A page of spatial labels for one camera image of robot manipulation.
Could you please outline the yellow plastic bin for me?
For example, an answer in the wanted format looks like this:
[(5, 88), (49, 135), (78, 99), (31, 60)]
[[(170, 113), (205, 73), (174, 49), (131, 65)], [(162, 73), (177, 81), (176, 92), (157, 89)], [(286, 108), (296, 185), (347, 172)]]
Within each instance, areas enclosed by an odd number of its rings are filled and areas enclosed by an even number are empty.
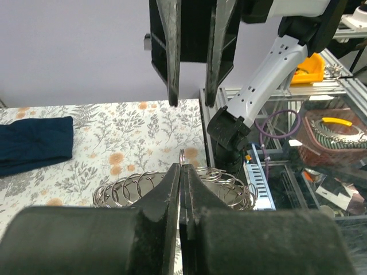
[(318, 54), (314, 53), (311, 57), (307, 57), (298, 65), (291, 84), (310, 84), (322, 82), (324, 79), (325, 60)]

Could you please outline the woven basket with rings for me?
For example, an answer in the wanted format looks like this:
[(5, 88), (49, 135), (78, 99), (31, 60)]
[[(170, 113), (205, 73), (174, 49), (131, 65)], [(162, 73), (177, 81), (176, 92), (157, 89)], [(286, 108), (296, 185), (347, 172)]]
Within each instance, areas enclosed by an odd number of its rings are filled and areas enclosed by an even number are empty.
[(366, 125), (350, 108), (305, 112), (296, 140), (311, 167), (349, 166), (366, 157)]

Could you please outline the dark blue folded cloth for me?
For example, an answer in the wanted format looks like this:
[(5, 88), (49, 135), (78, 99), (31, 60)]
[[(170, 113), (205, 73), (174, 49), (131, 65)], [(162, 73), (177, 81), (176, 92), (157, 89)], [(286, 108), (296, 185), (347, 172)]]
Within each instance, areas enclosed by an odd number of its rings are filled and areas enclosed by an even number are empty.
[(72, 159), (73, 118), (22, 119), (1, 125), (1, 176)]

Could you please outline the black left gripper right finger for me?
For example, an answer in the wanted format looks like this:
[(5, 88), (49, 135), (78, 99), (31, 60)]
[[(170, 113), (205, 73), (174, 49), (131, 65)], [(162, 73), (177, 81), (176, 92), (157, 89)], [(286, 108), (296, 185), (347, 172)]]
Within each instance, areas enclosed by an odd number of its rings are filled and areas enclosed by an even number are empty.
[(184, 274), (354, 274), (336, 223), (318, 210), (236, 211), (181, 168)]

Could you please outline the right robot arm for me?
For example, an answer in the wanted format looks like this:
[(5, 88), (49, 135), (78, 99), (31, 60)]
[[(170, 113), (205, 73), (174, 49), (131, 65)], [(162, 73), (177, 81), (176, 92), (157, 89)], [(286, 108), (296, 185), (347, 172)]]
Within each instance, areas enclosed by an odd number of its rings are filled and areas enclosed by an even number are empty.
[(181, 62), (206, 64), (205, 105), (213, 107), (218, 86), (234, 67), (241, 22), (282, 20), (278, 35), (250, 82), (221, 107), (207, 132), (215, 142), (214, 165), (231, 174), (243, 170), (247, 136), (263, 105), (290, 86), (296, 68), (333, 39), (346, 1), (150, 0), (151, 63), (177, 106)]

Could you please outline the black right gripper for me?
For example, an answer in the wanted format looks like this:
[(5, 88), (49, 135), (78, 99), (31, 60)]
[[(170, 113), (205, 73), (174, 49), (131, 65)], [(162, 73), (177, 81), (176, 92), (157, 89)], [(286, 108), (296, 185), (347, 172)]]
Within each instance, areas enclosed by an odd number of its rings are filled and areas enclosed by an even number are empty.
[(206, 65), (205, 104), (234, 67), (240, 1), (149, 1), (151, 64), (167, 88), (170, 106), (179, 98), (180, 64)]

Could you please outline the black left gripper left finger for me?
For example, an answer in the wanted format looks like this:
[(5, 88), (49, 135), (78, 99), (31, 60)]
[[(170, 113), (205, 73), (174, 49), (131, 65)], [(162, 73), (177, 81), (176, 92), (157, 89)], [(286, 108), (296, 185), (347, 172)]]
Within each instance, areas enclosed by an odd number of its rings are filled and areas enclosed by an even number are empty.
[(2, 274), (172, 274), (181, 168), (129, 207), (27, 207), (1, 239)]

